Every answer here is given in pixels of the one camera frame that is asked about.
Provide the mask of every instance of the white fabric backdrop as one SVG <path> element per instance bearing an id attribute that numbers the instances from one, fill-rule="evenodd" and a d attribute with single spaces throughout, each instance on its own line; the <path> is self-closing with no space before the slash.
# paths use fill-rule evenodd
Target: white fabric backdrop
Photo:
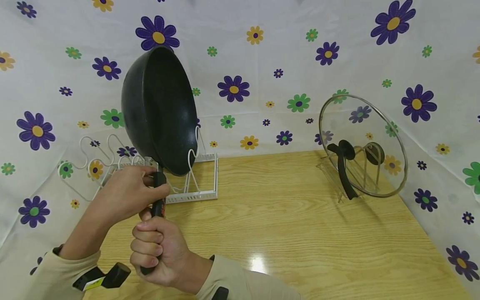
<path id="1" fill-rule="evenodd" d="M 2 290 L 28 280 L 88 205 L 72 203 L 78 196 L 58 176 L 46 178 L 78 137 L 124 132 L 124 76 L 163 43 L 181 60 L 203 137 L 222 156 L 321 148 L 318 113 L 335 93 L 389 115 L 410 163 L 401 196 L 480 297 L 478 1 L 9 0 L 0 8 Z M 284 135 L 288 144 L 277 141 Z M 74 152 L 68 159 L 81 164 Z M 65 172 L 80 180 L 80 171 Z"/>

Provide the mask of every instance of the pan handle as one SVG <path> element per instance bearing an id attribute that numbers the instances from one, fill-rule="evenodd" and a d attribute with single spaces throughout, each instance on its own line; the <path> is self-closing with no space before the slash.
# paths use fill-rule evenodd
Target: pan handle
<path id="1" fill-rule="evenodd" d="M 163 174 L 162 171 L 159 171 L 159 172 L 153 174 L 153 187 L 154 188 L 159 187 L 160 185 L 165 184 L 165 183 L 167 183 L 167 178 L 165 177 L 165 175 Z M 165 199 L 160 199 L 160 200 L 155 201 L 152 205 L 152 209 L 150 210 L 150 213 L 152 214 L 152 217 L 160 216 L 160 217 L 163 218 L 165 216 Z M 151 272 L 153 272 L 153 270 L 155 270 L 155 268 L 156 268 L 156 266 L 151 267 L 151 268 L 140 267 L 140 271 L 142 272 L 143 275 L 148 275 Z"/>

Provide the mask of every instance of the black frying pan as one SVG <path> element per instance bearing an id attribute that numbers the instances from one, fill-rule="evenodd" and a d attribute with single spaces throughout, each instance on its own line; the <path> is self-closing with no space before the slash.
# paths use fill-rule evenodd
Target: black frying pan
<path id="1" fill-rule="evenodd" d="M 197 111 L 187 74 L 175 54 L 158 46 L 130 67 L 121 92 L 125 128 L 133 146 L 159 166 L 154 187 L 167 183 L 163 168 L 176 176 L 190 171 L 187 155 L 197 151 Z M 190 163 L 195 156 L 190 154 Z M 152 206 L 152 216 L 164 216 L 165 199 Z M 147 275 L 154 268 L 142 268 Z"/>

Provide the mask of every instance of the pan rack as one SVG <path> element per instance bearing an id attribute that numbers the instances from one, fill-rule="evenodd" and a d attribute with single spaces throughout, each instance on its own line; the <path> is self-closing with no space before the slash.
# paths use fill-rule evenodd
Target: pan rack
<path id="1" fill-rule="evenodd" d="M 189 166 L 192 164 L 190 163 L 190 154 L 192 153 L 195 156 L 195 163 L 201 162 L 214 162 L 214 169 L 213 169 L 213 186 L 211 190 L 201 190 L 197 183 L 197 178 L 190 167 L 190 171 L 187 175 L 185 175 L 185 181 L 182 187 L 175 187 L 171 185 L 171 194 L 166 198 L 167 203 L 180 203 L 180 202 L 191 202 L 191 201 L 199 201 L 199 200 L 211 200 L 217 199 L 218 197 L 218 155 L 217 153 L 207 153 L 204 145 L 204 141 L 202 139 L 202 134 L 200 132 L 200 127 L 197 126 L 195 129 L 195 137 L 197 140 L 197 149 L 194 151 L 190 149 L 187 157 L 185 159 L 188 160 Z M 98 143 L 95 146 L 96 151 L 95 155 L 88 155 L 87 151 L 84 148 L 84 140 L 87 142 Z M 116 170 L 123 169 L 126 166 L 153 166 L 158 168 L 157 163 L 150 157 L 142 157 L 139 154 L 136 154 L 132 157 L 130 156 L 118 156 L 115 154 L 114 150 L 112 149 L 111 143 L 116 141 L 120 144 L 124 149 L 126 149 L 125 144 L 120 140 L 120 138 L 116 134 L 110 134 L 107 137 L 106 143 L 99 143 L 95 141 L 90 136 L 84 136 L 79 140 L 79 149 L 81 151 L 81 156 L 84 157 L 84 164 L 83 165 L 76 165 L 71 161 L 61 161 L 58 165 L 57 175 L 60 177 L 61 181 L 67 185 L 73 192 L 75 192 L 80 198 L 84 201 L 91 202 L 96 194 L 105 186 L 108 179 L 112 176 L 113 172 Z M 99 155 L 103 155 L 102 157 L 106 157 L 106 161 L 99 158 Z M 105 174 L 102 173 L 102 176 L 95 175 L 95 165 L 100 163 L 103 167 L 107 167 L 107 171 Z M 87 196 L 84 192 L 81 192 L 78 187 L 75 187 L 72 182 L 70 182 L 70 176 L 65 176 L 62 170 L 64 168 L 73 168 L 76 170 L 82 170 L 83 172 L 87 173 L 87 177 L 89 177 L 95 183 L 95 194 L 93 197 Z"/>

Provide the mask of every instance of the wooden table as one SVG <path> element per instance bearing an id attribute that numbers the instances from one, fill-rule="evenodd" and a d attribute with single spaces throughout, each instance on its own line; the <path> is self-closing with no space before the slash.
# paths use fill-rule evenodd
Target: wooden table
<path id="1" fill-rule="evenodd" d="M 337 203 L 316 167 L 319 152 L 224 158 L 218 199 L 167 205 L 192 251 L 218 253 L 281 278 L 305 299 L 470 299 L 398 196 Z M 210 185 L 211 163 L 195 165 Z M 100 267 L 129 263 L 133 217 L 117 224 Z M 194 299 L 142 281 L 133 271 L 119 289 L 87 300 Z"/>

